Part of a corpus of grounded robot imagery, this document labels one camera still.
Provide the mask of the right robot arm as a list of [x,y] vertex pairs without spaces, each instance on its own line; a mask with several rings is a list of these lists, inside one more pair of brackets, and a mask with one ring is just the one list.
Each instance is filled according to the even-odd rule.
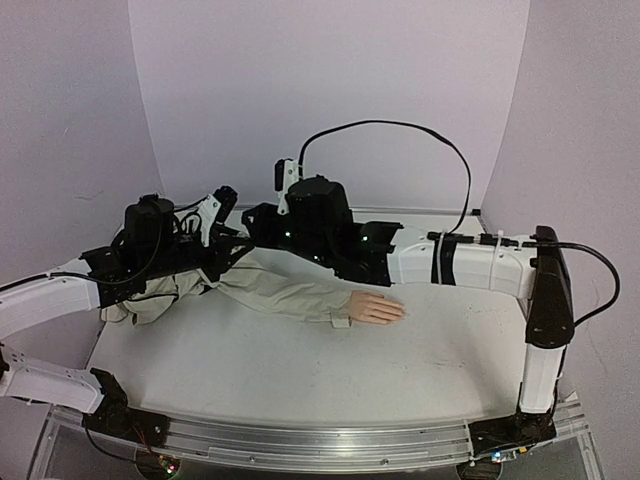
[[575,327],[564,257],[526,237],[422,232],[398,222],[357,223],[343,186],[324,177],[280,190],[241,222],[258,248],[287,251],[345,281],[433,284],[497,292],[528,303],[523,378],[514,414],[469,426],[476,459],[499,462],[556,435],[557,384]]

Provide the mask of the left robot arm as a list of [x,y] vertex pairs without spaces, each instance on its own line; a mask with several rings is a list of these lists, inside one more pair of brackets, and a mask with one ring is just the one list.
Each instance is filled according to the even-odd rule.
[[[237,202],[223,186],[190,207],[157,194],[125,210],[121,230],[108,246],[82,253],[49,271],[1,288],[1,337],[51,320],[108,307],[146,291],[149,282],[184,272],[210,282],[252,249],[225,221]],[[130,406],[115,376],[99,368],[71,369],[1,347],[4,397],[80,412],[84,428],[150,447],[164,444],[167,416]]]

